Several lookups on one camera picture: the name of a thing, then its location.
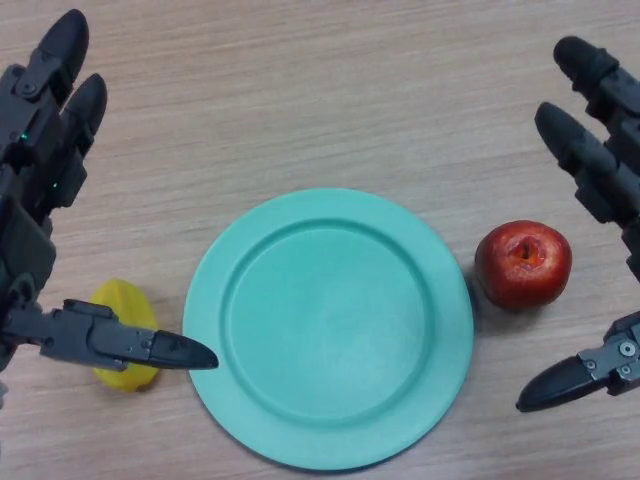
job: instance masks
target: green plastic plate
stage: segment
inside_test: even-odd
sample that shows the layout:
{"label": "green plastic plate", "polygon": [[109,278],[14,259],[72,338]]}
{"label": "green plastic plate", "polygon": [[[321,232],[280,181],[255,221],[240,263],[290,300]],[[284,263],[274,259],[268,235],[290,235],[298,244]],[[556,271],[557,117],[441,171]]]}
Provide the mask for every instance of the green plastic plate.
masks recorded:
{"label": "green plastic plate", "polygon": [[458,265],[419,218],[354,190],[306,190],[237,220],[187,297],[184,334],[213,348],[191,378],[233,437],[313,470],[382,461],[453,403],[473,346]]}

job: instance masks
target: screw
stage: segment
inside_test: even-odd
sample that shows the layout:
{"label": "screw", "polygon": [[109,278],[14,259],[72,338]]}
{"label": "screw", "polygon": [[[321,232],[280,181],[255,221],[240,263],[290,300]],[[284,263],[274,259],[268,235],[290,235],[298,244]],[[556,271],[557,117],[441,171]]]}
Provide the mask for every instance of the screw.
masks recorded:
{"label": "screw", "polygon": [[22,86],[22,93],[24,93],[25,95],[31,95],[35,91],[36,86],[33,83],[25,83]]}
{"label": "screw", "polygon": [[625,357],[633,357],[636,354],[636,346],[631,342],[622,342],[618,350]]}

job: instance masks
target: wood grain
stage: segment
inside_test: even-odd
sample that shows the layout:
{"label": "wood grain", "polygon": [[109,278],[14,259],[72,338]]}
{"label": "wood grain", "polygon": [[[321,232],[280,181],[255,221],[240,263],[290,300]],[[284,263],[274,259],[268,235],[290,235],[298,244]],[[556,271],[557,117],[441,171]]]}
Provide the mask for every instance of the wood grain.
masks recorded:
{"label": "wood grain", "polygon": [[[55,214],[47,307],[110,277],[140,285],[180,329],[191,275],[252,206],[346,186],[405,205],[468,267],[480,238],[516,218],[574,249],[566,293],[537,318],[485,310],[455,406],[415,447],[354,479],[635,479],[639,394],[537,415],[515,399],[542,368],[596,345],[638,308],[619,232],[593,221],[533,124],[539,102],[582,114],[552,49],[577,34],[640,74],[637,0],[21,0],[0,2],[0,65],[23,62],[80,6],[82,76],[109,107],[71,210]],[[184,373],[141,395],[23,349],[0,376],[2,479],[296,479],[209,418]]]}

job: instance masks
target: lemon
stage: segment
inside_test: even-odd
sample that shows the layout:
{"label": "lemon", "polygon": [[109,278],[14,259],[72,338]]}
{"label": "lemon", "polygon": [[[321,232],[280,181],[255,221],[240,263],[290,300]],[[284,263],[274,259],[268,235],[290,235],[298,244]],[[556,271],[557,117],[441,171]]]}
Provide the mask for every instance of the lemon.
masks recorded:
{"label": "lemon", "polygon": [[[125,280],[113,278],[107,281],[95,291],[90,301],[110,307],[124,325],[158,330],[151,303],[138,287]],[[108,387],[125,392],[135,392],[148,385],[158,373],[155,367],[135,363],[130,363],[122,372],[102,368],[93,371]]]}

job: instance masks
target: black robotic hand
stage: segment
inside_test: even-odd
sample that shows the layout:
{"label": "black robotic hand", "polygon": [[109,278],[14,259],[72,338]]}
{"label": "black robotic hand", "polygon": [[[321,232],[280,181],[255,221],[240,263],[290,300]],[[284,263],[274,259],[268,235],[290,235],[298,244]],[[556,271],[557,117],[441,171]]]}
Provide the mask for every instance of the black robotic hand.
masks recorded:
{"label": "black robotic hand", "polygon": [[[640,281],[640,84],[606,50],[577,37],[553,52],[587,113],[602,122],[601,143],[569,114],[538,108],[538,132],[560,168],[573,176],[576,198],[601,223],[615,222],[630,250],[627,264]],[[545,370],[524,388],[516,407],[531,412],[561,405],[606,387],[619,395],[640,385],[640,312],[613,323],[604,345],[583,350]]]}
{"label": "black robotic hand", "polygon": [[10,66],[0,78],[0,371],[24,343],[39,345],[53,359],[114,370],[127,362],[216,368],[218,359],[206,346],[127,327],[108,307],[67,300],[44,314],[36,303],[56,257],[51,211],[73,204],[107,105],[107,87],[97,74],[67,102],[88,46],[87,21],[71,10],[26,67]]}

